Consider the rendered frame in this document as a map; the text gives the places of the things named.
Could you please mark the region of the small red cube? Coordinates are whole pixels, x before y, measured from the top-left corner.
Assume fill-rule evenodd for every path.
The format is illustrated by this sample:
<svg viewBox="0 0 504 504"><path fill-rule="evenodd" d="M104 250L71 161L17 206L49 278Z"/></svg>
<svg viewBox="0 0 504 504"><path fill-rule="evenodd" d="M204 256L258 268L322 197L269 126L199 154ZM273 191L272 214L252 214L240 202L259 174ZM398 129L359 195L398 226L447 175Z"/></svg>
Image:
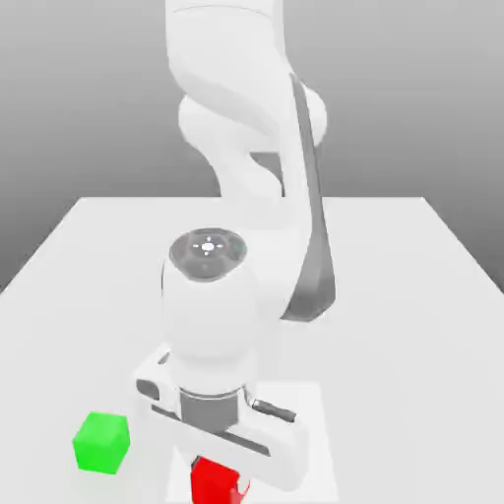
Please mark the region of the small red cube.
<svg viewBox="0 0 504 504"><path fill-rule="evenodd" d="M197 457L191 465L193 504L241 504L251 480L226 466Z"/></svg>

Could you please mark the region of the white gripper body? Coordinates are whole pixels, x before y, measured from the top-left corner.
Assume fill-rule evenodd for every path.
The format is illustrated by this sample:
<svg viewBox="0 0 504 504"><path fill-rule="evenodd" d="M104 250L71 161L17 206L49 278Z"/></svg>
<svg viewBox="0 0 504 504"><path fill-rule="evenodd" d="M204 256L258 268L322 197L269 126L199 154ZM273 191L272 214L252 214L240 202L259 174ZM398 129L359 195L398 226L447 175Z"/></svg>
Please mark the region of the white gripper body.
<svg viewBox="0 0 504 504"><path fill-rule="evenodd" d="M154 435L154 445L168 452L176 447L189 461L200 456L284 491L297 489L308 471L308 427L297 415L293 422L239 403L239 422L211 433L182 422L174 412L140 398L144 417L139 430Z"/></svg>

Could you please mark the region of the small green cube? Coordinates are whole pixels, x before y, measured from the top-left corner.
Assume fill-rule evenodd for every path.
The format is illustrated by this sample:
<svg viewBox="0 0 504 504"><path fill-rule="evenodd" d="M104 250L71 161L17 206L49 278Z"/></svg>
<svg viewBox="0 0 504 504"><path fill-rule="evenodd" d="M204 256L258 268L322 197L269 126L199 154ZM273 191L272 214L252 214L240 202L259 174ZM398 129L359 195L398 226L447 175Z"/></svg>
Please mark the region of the small green cube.
<svg viewBox="0 0 504 504"><path fill-rule="evenodd" d="M77 466L92 473L117 474L131 445L125 415L91 411L72 439Z"/></svg>

